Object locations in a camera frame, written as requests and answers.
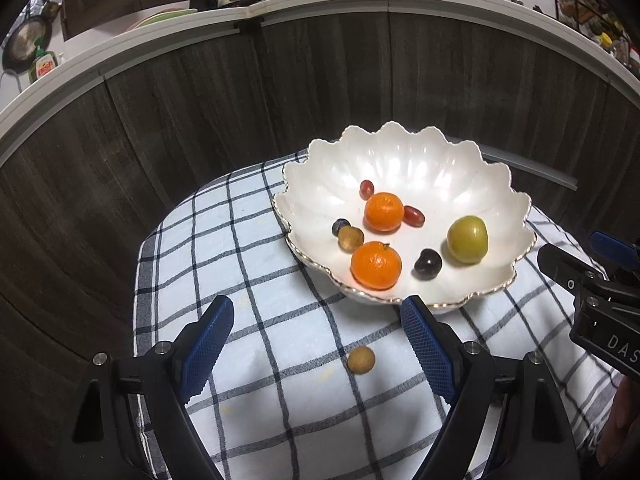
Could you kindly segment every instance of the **dark wood panel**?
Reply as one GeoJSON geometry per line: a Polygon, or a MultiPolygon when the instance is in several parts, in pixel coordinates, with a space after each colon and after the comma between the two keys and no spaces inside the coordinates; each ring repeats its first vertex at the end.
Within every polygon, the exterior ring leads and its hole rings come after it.
{"type": "Polygon", "coordinates": [[[604,81],[494,28],[417,14],[389,20],[395,120],[574,172],[599,133],[604,81]]]}
{"type": "Polygon", "coordinates": [[[167,212],[97,86],[0,170],[0,291],[78,355],[131,352],[138,248],[167,212]]]}
{"type": "Polygon", "coordinates": [[[2,298],[0,355],[2,466],[12,478],[53,478],[60,430],[86,361],[56,344],[2,298]]]}
{"type": "Polygon", "coordinates": [[[534,206],[542,210],[555,222],[562,219],[574,192],[555,182],[540,176],[526,173],[522,170],[511,169],[511,187],[516,191],[524,191],[531,197],[534,206]]]}
{"type": "Polygon", "coordinates": [[[193,44],[107,81],[124,130],[159,196],[173,206],[277,149],[248,34],[193,44]]]}
{"type": "Polygon", "coordinates": [[[578,193],[564,221],[587,236],[602,229],[640,237],[640,110],[610,88],[600,135],[584,150],[578,193]]]}
{"type": "Polygon", "coordinates": [[[284,152],[346,126],[376,131],[390,119],[386,12],[333,14],[268,25],[258,54],[270,116],[284,152]]]}

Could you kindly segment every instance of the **white countertop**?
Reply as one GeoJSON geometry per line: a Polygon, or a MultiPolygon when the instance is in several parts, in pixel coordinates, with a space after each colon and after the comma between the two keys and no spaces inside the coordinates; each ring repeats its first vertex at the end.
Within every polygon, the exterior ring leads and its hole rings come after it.
{"type": "MultiPolygon", "coordinates": [[[[264,18],[263,25],[268,25],[269,23],[314,15],[367,11],[412,12],[447,16],[507,30],[549,46],[574,59],[601,78],[611,82],[629,98],[640,102],[640,81],[599,46],[549,16],[506,0],[265,0],[249,7],[198,12],[147,25],[137,30],[125,32],[75,56],[29,86],[0,113],[0,140],[3,140],[12,128],[22,121],[24,124],[19,125],[20,129],[25,130],[24,134],[20,134],[19,142],[22,142],[46,118],[62,108],[66,102],[70,102],[105,77],[108,78],[110,74],[108,70],[105,70],[105,65],[111,58],[122,54],[126,55],[127,51],[135,49],[132,51],[132,57],[135,60],[132,62],[125,60],[123,66],[132,66],[142,61],[145,56],[141,57],[140,51],[144,51],[143,45],[145,43],[157,43],[156,40],[164,38],[164,50],[150,47],[150,53],[146,56],[149,58],[172,49],[169,36],[191,29],[194,29],[194,32],[197,32],[197,29],[203,32],[203,38],[192,39],[191,43],[193,43],[205,39],[207,34],[209,37],[214,37],[215,34],[211,35],[210,33],[214,28],[226,28],[226,34],[234,33],[233,23],[258,16],[264,18]],[[88,81],[85,83],[84,89],[76,89],[76,94],[68,97],[65,103],[57,107],[49,107],[53,112],[37,114],[38,124],[30,126],[33,121],[32,117],[28,115],[33,108],[43,100],[55,95],[56,91],[66,84],[81,79],[88,81]]],[[[181,45],[180,40],[176,41],[174,48],[181,45]]],[[[112,73],[119,72],[113,66],[110,70],[112,73]]],[[[15,145],[14,142],[10,152],[14,151],[17,146],[19,143],[15,145]]],[[[0,154],[0,164],[10,155],[10,152],[6,153],[6,151],[7,147],[5,146],[0,154]]]]}

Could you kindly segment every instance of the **dish soap bottle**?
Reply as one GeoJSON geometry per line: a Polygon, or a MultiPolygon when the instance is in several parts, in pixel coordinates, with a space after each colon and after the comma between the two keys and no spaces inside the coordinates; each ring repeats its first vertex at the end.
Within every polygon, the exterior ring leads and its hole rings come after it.
{"type": "Polygon", "coordinates": [[[42,49],[42,38],[36,38],[33,44],[36,46],[36,59],[33,60],[29,69],[29,81],[32,83],[58,66],[56,55],[42,49]]]}

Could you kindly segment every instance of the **mandarin orange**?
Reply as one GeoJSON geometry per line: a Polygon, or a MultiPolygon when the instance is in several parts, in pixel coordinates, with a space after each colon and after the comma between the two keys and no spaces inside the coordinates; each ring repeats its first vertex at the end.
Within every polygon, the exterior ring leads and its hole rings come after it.
{"type": "Polygon", "coordinates": [[[351,273],[358,283],[373,290],[396,284],[402,271],[400,254],[389,244],[367,242],[351,255],[351,273]]]}
{"type": "Polygon", "coordinates": [[[364,206],[364,223],[372,231],[393,231],[402,223],[402,218],[404,205],[393,193],[376,193],[364,206]]]}

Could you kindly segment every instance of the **blue and white plaid cloth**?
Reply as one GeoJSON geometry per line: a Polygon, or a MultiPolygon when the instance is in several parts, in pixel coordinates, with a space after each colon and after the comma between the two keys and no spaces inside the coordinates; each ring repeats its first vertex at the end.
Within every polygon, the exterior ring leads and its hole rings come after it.
{"type": "MultiPolygon", "coordinates": [[[[138,264],[134,352],[173,340],[225,294],[235,324],[187,411],[226,480],[412,478],[448,406],[429,388],[396,310],[348,300],[289,251],[271,197],[284,189],[283,165],[304,157],[211,182],[149,236],[138,264]],[[346,355],[363,344],[376,365],[354,376],[346,355]]],[[[439,319],[494,355],[540,350],[576,444],[592,446],[620,376],[569,340],[573,298],[540,273],[536,250],[550,242],[594,263],[535,207],[528,224],[538,245],[518,263],[513,285],[439,319]]],[[[468,478],[481,475],[498,418],[492,408],[468,478]]],[[[168,478],[144,405],[139,424],[153,472],[168,478]]]]}

